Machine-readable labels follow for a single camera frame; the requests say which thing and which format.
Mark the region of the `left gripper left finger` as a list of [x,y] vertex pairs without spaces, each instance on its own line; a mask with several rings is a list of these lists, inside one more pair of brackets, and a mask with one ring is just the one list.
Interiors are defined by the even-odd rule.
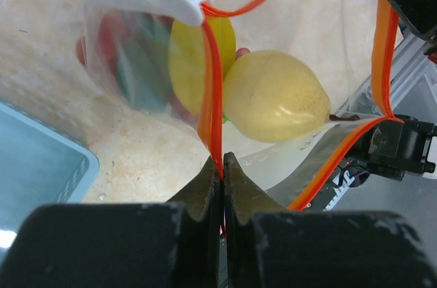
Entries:
[[38,207],[1,265],[1,286],[217,287],[219,191],[208,160],[164,203]]

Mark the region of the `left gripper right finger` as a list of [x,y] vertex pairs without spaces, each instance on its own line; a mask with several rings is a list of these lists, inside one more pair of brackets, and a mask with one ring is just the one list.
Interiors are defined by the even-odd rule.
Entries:
[[435,287],[414,227],[393,212],[291,212],[224,157],[230,287]]

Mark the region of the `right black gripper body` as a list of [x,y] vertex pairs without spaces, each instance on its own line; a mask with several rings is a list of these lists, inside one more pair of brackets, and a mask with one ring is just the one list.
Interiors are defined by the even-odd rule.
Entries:
[[363,185],[370,175],[402,181],[409,173],[436,179],[436,124],[399,115],[400,121],[384,120],[366,132],[343,157],[336,176],[326,183],[333,198],[331,211],[351,188]]

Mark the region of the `yellow pear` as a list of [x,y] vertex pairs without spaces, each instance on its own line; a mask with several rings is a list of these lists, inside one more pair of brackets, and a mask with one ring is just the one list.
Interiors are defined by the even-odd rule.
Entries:
[[281,51],[240,48],[223,83],[226,118],[247,138],[278,143],[321,128],[336,116],[328,94],[310,67]]

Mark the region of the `clear zip top bag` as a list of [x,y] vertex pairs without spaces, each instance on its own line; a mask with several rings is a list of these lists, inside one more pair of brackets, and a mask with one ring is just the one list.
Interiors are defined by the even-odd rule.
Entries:
[[233,17],[263,10],[264,25],[288,30],[290,15],[250,0],[222,10],[214,0],[85,0],[81,44],[90,78],[132,109],[192,127],[223,172],[223,124],[260,143],[295,142],[322,129],[342,139],[322,158],[311,181],[285,202],[302,210],[361,137],[384,121],[396,123],[390,102],[398,13],[378,0],[371,56],[371,93],[380,116],[333,119],[330,97],[315,70],[265,36],[261,48],[237,56]]

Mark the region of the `red strawberry bunch with leaves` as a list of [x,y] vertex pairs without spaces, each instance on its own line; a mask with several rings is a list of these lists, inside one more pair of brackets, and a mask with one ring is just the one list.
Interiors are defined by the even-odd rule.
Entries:
[[93,82],[138,111],[164,113],[173,97],[168,52],[173,19],[145,12],[84,12],[78,58]]

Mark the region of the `yellow starfruit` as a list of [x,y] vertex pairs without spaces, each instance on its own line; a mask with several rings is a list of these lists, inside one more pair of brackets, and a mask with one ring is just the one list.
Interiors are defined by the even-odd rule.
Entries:
[[[225,76],[236,57],[234,28],[228,18],[209,18],[207,23],[218,45]],[[201,109],[206,51],[202,28],[173,22],[168,60],[170,80],[177,99],[193,115],[198,115]]]

